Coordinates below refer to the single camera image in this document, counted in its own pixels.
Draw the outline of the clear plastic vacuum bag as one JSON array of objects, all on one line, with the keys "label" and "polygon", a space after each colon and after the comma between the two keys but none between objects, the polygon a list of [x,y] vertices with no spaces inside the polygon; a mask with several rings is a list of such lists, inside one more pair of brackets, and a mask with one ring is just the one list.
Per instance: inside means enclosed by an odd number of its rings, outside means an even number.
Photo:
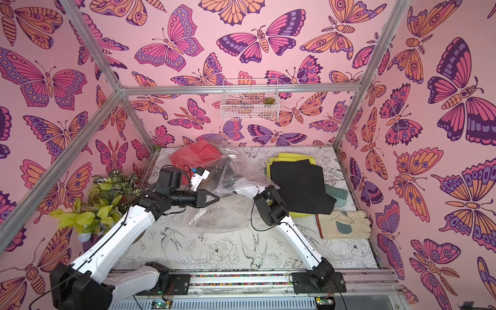
[{"label": "clear plastic vacuum bag", "polygon": [[[202,209],[190,209],[186,214],[185,226],[201,233],[241,230],[253,218],[261,217],[253,200],[236,194],[235,190],[252,185],[262,188],[273,185],[279,191],[280,187],[262,170],[252,165],[242,153],[242,149],[232,145],[230,140],[222,137],[204,140],[218,148],[223,156],[219,160],[199,166],[210,171],[210,175],[201,182],[197,190],[205,189],[219,196],[220,201]],[[192,177],[192,170],[197,167],[184,165],[182,168],[186,167],[190,168],[189,175]]]}]

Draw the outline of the red garment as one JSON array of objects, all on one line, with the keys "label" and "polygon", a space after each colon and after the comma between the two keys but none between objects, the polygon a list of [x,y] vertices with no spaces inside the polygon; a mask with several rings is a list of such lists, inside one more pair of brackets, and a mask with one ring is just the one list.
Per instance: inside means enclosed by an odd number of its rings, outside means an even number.
[{"label": "red garment", "polygon": [[170,162],[179,168],[188,165],[192,168],[208,164],[221,159],[223,154],[214,145],[201,140],[199,142],[186,145],[170,155]]}]

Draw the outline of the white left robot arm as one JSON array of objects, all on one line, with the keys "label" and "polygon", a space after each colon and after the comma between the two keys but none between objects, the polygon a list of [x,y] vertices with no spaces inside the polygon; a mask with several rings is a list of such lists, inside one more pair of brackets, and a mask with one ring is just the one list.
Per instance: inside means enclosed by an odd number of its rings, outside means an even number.
[{"label": "white left robot arm", "polygon": [[183,171],[164,166],[158,181],[133,200],[127,213],[87,252],[70,265],[60,263],[50,272],[51,295],[56,309],[108,309],[113,304],[143,291],[165,292],[169,268],[156,262],[141,268],[111,274],[126,250],[174,207],[201,209],[219,201],[213,193],[199,189],[210,172],[193,170],[190,186],[182,189]]}]

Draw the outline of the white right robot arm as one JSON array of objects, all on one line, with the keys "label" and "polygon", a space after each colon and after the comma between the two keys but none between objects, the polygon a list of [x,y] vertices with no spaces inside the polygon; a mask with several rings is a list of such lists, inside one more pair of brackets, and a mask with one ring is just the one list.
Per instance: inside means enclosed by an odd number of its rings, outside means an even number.
[{"label": "white right robot arm", "polygon": [[286,202],[275,186],[262,188],[252,185],[237,189],[235,193],[252,199],[261,219],[269,226],[268,229],[275,228],[292,245],[306,268],[311,282],[320,289],[339,283],[335,280],[337,272],[334,267],[300,232],[289,214]]}]

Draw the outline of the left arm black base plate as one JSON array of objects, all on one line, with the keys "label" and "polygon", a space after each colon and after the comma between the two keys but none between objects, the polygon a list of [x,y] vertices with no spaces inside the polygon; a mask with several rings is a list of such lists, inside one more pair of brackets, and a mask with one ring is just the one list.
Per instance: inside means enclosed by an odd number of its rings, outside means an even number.
[{"label": "left arm black base plate", "polygon": [[191,281],[190,274],[160,275],[157,284],[150,290],[137,293],[137,296],[176,296],[187,295]]}]

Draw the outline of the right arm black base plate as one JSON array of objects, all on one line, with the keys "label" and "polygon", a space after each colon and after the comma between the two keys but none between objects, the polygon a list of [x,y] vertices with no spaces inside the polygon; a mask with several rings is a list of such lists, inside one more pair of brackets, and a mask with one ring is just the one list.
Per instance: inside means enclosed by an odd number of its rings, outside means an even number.
[{"label": "right arm black base plate", "polygon": [[324,278],[310,272],[296,272],[289,275],[289,280],[296,294],[347,292],[343,275],[338,272]]}]

